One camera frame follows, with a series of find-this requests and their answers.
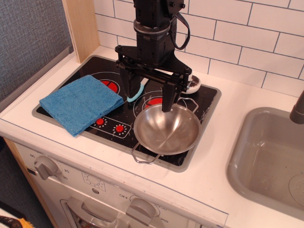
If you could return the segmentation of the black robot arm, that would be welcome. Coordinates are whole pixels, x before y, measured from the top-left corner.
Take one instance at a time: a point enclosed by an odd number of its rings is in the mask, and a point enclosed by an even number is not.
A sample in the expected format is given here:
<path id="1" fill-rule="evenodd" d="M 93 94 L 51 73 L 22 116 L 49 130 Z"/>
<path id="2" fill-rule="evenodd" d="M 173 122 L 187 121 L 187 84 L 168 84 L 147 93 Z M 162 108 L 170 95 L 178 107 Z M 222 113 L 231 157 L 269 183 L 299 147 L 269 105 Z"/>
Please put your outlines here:
<path id="1" fill-rule="evenodd" d="M 180 14 L 185 8 L 182 0 L 135 0 L 136 46 L 118 45 L 116 62 L 125 95 L 133 98 L 140 89 L 141 79 L 158 82 L 162 87 L 162 111 L 169 112 L 188 86 L 192 69 L 178 60 L 175 50 L 183 50 L 189 40 L 176 43 L 177 22 L 186 28 L 188 22 Z"/>

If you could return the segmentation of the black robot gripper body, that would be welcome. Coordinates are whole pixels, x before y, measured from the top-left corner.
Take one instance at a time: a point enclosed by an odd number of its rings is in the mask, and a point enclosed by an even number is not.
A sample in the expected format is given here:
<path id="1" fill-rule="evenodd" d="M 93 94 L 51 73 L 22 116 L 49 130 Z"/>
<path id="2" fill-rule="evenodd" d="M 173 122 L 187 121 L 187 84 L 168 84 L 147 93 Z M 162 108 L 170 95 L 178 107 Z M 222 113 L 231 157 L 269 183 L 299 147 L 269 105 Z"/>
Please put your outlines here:
<path id="1" fill-rule="evenodd" d="M 178 60 L 174 54 L 179 46 L 176 44 L 177 21 L 166 20 L 164 24 L 148 27 L 134 21 L 137 45 L 118 45 L 117 66 L 132 70 L 138 75 L 138 90 L 142 77 L 165 84 L 172 82 L 187 90 L 190 67 Z"/>

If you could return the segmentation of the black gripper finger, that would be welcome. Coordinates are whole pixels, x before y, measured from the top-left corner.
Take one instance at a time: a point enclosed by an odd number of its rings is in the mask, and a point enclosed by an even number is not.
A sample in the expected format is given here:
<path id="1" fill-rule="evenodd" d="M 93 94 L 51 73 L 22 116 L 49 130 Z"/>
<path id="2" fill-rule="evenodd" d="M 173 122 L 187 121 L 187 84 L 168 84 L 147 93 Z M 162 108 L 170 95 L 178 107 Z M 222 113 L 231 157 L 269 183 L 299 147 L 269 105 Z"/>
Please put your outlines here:
<path id="1" fill-rule="evenodd" d="M 119 72 L 126 96 L 134 97 L 138 92 L 138 75 L 126 68 L 120 68 Z"/>
<path id="2" fill-rule="evenodd" d="M 181 87 L 178 84 L 167 82 L 162 88 L 162 111 L 169 112 L 181 94 Z"/>

